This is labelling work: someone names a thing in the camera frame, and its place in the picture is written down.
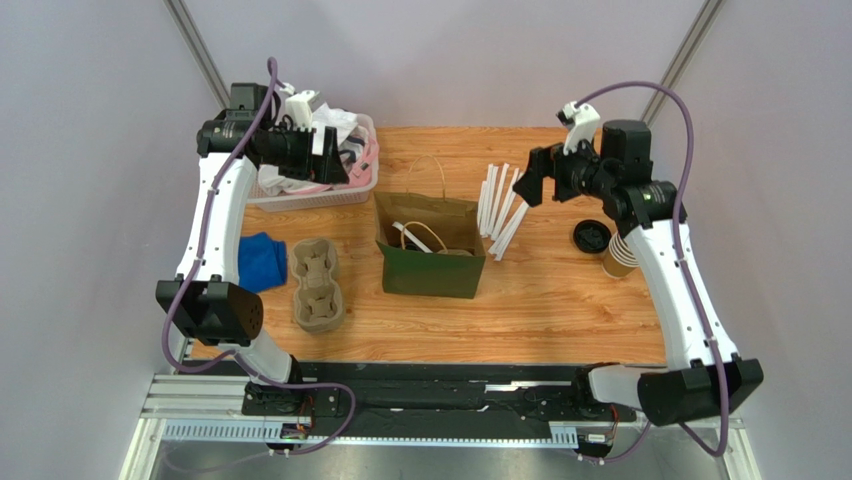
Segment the green paper gift bag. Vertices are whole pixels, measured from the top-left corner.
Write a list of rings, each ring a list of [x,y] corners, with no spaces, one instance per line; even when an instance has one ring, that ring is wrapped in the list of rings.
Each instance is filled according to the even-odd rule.
[[[431,197],[412,190],[406,177],[405,191],[373,194],[375,241],[383,256],[382,287],[397,295],[473,299],[482,278],[486,253],[477,228],[477,202],[447,195],[446,173],[437,166],[441,195]],[[402,234],[393,227],[402,223],[432,253],[401,248]],[[442,249],[466,249],[475,256],[437,254]]]

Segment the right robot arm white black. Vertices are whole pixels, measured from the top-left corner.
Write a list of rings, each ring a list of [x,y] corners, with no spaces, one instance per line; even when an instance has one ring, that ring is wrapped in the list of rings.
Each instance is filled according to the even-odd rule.
[[[629,367],[600,363],[578,371],[581,404],[618,404],[639,410],[655,426],[721,418],[735,412],[762,384],[756,359],[743,358],[700,284],[689,241],[687,214],[677,187],[652,175],[652,133],[638,120],[603,126],[601,144],[536,147],[513,190],[535,207],[543,182],[554,181],[553,198],[590,196],[616,225],[648,285],[663,332],[666,365]]]

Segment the black plastic cup lid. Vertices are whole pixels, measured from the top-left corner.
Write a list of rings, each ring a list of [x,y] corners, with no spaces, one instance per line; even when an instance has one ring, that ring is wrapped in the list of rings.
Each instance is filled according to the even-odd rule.
[[[433,250],[428,247],[416,235],[408,231],[402,234],[401,248],[407,251],[417,251],[421,253],[432,253]]]

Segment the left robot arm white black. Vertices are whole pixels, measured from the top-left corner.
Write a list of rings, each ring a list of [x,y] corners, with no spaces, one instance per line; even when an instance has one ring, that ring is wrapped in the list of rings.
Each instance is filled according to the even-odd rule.
[[[301,181],[346,184],[334,127],[318,129],[316,90],[278,96],[275,85],[235,83],[227,108],[203,123],[196,142],[199,190],[186,249],[173,278],[158,282],[166,313],[161,342],[177,330],[241,363],[257,383],[297,384],[297,360],[263,326],[258,294],[239,284],[238,250],[245,207],[262,165]]]

